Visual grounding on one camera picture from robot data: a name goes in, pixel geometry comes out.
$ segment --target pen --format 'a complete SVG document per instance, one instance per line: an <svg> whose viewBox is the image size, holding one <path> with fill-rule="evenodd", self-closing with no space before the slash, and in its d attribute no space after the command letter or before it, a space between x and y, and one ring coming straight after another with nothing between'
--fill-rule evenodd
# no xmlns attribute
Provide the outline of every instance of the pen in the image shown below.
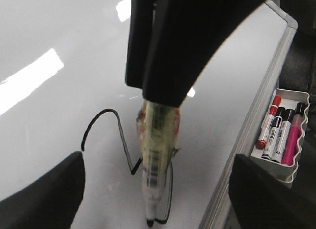
<svg viewBox="0 0 316 229"><path fill-rule="evenodd" d="M137 132L143 156L142 192L148 226L156 218L157 205L166 185L167 170L175 149L180 111L144 101L137 118Z"/></svg>
<svg viewBox="0 0 316 229"><path fill-rule="evenodd" d="M305 107L306 105L303 102L299 102L296 105L295 116L292 120L290 133L288 135L288 140L285 146L284 157L281 162L282 164L286 164L289 166L293 164L293 158L295 155L295 150L297 148L297 140L302 134L301 123Z"/></svg>
<svg viewBox="0 0 316 229"><path fill-rule="evenodd" d="M270 106L269 114L262 123L262 126L261 126L262 130L256 143L257 148L263 149L266 146L268 135L269 135L273 120L275 119L277 108L279 107L280 103L281 103L281 97L275 96Z"/></svg>
<svg viewBox="0 0 316 229"><path fill-rule="evenodd" d="M287 141L288 134L290 132L290 127L291 127L294 114L295 114L295 110L293 109L287 109L284 114L284 119L281 125L281 129L276 140L276 147L271 157L272 161L275 161L278 163L281 163L282 161L285 144Z"/></svg>
<svg viewBox="0 0 316 229"><path fill-rule="evenodd" d="M266 144L265 149L263 150L261 158L271 160L271 156L272 156L273 150L274 150L276 142L277 142L277 136L278 136L278 133L280 131L280 126L281 126L282 121L283 121L282 116L284 115L284 112L285 112L284 107L279 107L277 109L276 117L273 121L271 131L269 133L268 142Z"/></svg>

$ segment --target marker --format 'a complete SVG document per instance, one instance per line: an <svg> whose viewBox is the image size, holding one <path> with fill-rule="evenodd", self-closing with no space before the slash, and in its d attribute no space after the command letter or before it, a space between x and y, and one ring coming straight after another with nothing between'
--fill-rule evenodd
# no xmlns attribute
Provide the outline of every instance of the marker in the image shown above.
<svg viewBox="0 0 316 229"><path fill-rule="evenodd" d="M277 109L276 117L273 121L271 131L269 133L268 141L267 141L265 149L263 150L261 158L271 160L273 150L276 146L277 136L278 136L278 133L280 131L280 127L283 121L282 115L284 114L284 112L285 112L284 107L279 107Z"/></svg>
<svg viewBox="0 0 316 229"><path fill-rule="evenodd" d="M292 120L290 133L285 146L284 157L281 164L286 164L288 166L293 165L293 158L295 155L295 150L297 149L297 140L302 134L301 123L305 108L306 105L303 102L299 102L296 105L295 116Z"/></svg>
<svg viewBox="0 0 316 229"><path fill-rule="evenodd" d="M262 130L256 142L256 147L259 149L264 149L267 144L269 132L271 130L271 126L272 126L273 120L275 119L277 108L279 107L280 103L281 103L281 97L275 96L270 106L269 114L267 118L262 122L262 125L261 125Z"/></svg>
<svg viewBox="0 0 316 229"><path fill-rule="evenodd" d="M275 161L278 163L281 163L282 161L285 144L287 141L288 133L290 132L290 127L291 127L294 114L295 114L295 110L293 109L287 109L284 114L280 132L277 136L276 146L271 157L272 161Z"/></svg>

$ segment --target black marker cap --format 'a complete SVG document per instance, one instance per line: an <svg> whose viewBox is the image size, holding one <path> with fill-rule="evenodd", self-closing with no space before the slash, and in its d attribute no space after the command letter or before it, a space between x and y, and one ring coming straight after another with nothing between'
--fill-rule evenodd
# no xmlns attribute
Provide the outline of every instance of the black marker cap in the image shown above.
<svg viewBox="0 0 316 229"><path fill-rule="evenodd" d="M292 123L294 115L295 115L295 110L287 109L284 113L283 121L289 121L290 123Z"/></svg>
<svg viewBox="0 0 316 229"><path fill-rule="evenodd" d="M303 116L305 108L306 108L305 103L299 102L296 105L295 114L299 114L300 116Z"/></svg>
<svg viewBox="0 0 316 229"><path fill-rule="evenodd" d="M285 113L285 108L284 107L279 107L276 111L276 117L277 116L283 116Z"/></svg>

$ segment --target whiteboard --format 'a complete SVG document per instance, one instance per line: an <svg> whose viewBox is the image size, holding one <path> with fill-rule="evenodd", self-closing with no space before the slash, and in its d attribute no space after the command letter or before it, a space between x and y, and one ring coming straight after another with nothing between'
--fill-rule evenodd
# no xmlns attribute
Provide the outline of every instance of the whiteboard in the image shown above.
<svg viewBox="0 0 316 229"><path fill-rule="evenodd" d="M124 84L129 19L118 16L122 1L0 0L0 103L8 103L0 115L0 200L79 151L104 108L118 112L132 161L140 156L142 96ZM264 4L205 67L181 106L170 218L153 228L198 228L286 27ZM83 159L85 192L71 228L147 228L141 171L130 175L114 115L96 122Z"/></svg>

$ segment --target pen tip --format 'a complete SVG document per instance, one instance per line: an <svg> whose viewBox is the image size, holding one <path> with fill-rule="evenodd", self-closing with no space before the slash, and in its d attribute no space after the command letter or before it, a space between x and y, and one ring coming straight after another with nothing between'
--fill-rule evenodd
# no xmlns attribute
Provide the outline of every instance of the pen tip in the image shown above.
<svg viewBox="0 0 316 229"><path fill-rule="evenodd" d="M154 224L154 221L153 220L148 220L147 219L147 225L151 228Z"/></svg>

